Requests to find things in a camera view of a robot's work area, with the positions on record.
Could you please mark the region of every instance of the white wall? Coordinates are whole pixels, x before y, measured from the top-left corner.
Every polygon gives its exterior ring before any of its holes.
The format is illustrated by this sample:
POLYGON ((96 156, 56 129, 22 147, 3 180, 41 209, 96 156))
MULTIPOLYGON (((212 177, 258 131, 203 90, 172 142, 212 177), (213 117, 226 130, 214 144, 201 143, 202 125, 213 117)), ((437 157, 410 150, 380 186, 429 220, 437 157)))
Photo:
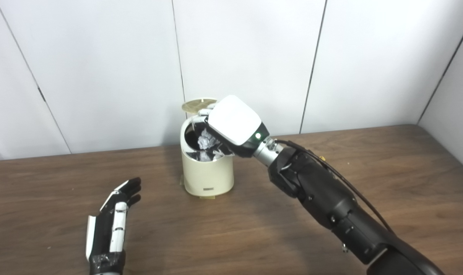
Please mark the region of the white wall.
POLYGON ((174 0, 187 100, 234 94, 299 133, 324 0, 174 0))
POLYGON ((0 160, 69 153, 0 14, 0 160))
POLYGON ((463 0, 328 1, 303 133, 417 123, 463 35, 463 0))
POLYGON ((177 143, 171 1, 0 0, 74 153, 177 143))
POLYGON ((463 42, 420 121, 463 164, 463 42))
POLYGON ((67 141, 0 14, 0 159, 177 143, 228 94, 274 135, 416 123, 463 35, 463 0, 330 0, 315 58, 325 0, 173 4, 0 0, 67 141))

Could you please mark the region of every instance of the trash can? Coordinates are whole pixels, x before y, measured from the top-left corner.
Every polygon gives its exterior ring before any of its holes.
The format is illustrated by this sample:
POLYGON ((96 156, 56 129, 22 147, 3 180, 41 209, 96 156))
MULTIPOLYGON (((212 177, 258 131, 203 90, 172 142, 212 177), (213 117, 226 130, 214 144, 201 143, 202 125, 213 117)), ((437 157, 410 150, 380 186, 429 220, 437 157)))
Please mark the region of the trash can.
MULTIPOLYGON (((213 99, 197 99, 186 102, 182 109, 191 115, 214 103, 213 99)), ((209 158, 206 150, 198 144, 198 134, 192 127, 192 117, 180 129, 180 148, 184 168, 184 186, 187 192, 198 197, 212 197, 224 194, 233 188, 233 158, 216 155, 209 158)))

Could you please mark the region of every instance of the trash can lid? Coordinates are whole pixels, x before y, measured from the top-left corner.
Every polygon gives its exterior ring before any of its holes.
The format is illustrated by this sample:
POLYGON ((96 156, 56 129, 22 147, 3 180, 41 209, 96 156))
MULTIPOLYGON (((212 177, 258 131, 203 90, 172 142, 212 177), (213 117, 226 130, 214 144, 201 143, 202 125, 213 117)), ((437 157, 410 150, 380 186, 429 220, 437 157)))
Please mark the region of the trash can lid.
POLYGON ((200 109, 206 108, 209 104, 216 103, 216 99, 194 99, 182 104, 182 110, 195 115, 200 109))

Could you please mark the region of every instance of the wooden table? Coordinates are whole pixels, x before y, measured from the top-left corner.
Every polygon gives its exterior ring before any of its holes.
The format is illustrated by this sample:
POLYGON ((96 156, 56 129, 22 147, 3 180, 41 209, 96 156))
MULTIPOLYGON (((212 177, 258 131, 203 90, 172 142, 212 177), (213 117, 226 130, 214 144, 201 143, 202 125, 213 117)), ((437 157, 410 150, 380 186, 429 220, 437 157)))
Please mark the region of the wooden table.
MULTIPOLYGON (((447 275, 463 275, 463 167, 413 125, 287 136, 327 158, 396 233, 447 275)), ((128 216, 125 275, 365 274, 366 267, 253 159, 235 186, 188 195, 179 146, 0 162, 0 275, 88 274, 88 214, 143 181, 128 216)))

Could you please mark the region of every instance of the black cable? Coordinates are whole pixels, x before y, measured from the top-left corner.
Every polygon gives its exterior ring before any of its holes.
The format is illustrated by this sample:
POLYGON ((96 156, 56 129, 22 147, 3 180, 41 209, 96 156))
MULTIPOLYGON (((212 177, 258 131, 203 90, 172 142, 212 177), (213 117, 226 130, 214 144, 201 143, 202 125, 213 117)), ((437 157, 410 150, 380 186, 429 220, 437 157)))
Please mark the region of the black cable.
POLYGON ((310 150, 307 150, 305 149, 304 147, 300 146, 299 144, 296 144, 292 141, 282 141, 282 140, 275 140, 276 143, 282 143, 282 144, 285 144, 286 146, 289 146, 289 147, 292 147, 292 148, 295 148, 296 150, 299 150, 299 151, 303 151, 304 153, 307 153, 308 155, 310 155, 312 158, 314 158, 317 162, 319 162, 320 164, 323 165, 323 167, 327 168, 328 170, 330 170, 335 176, 337 176, 341 181, 343 181, 343 183, 345 183, 345 185, 347 185, 347 187, 352 190, 352 192, 355 193, 355 195, 357 195, 366 205, 367 207, 369 207, 369 209, 371 209, 372 212, 374 212, 374 214, 377 216, 377 218, 381 221, 381 223, 383 223, 383 225, 386 227, 386 229, 393 233, 394 234, 394 231, 392 230, 392 228, 389 226, 389 224, 386 222, 386 220, 383 218, 383 216, 381 216, 381 214, 376 210, 376 207, 374 207, 367 199, 366 197, 364 197, 364 195, 362 195, 359 190, 357 190, 357 188, 355 188, 355 186, 353 186, 350 181, 348 181, 347 179, 345 179, 344 176, 342 176, 342 174, 340 174, 338 171, 335 170, 335 168, 333 168, 331 165, 329 165, 326 161, 322 160, 319 156, 315 155, 315 153, 313 153, 312 151, 310 150))

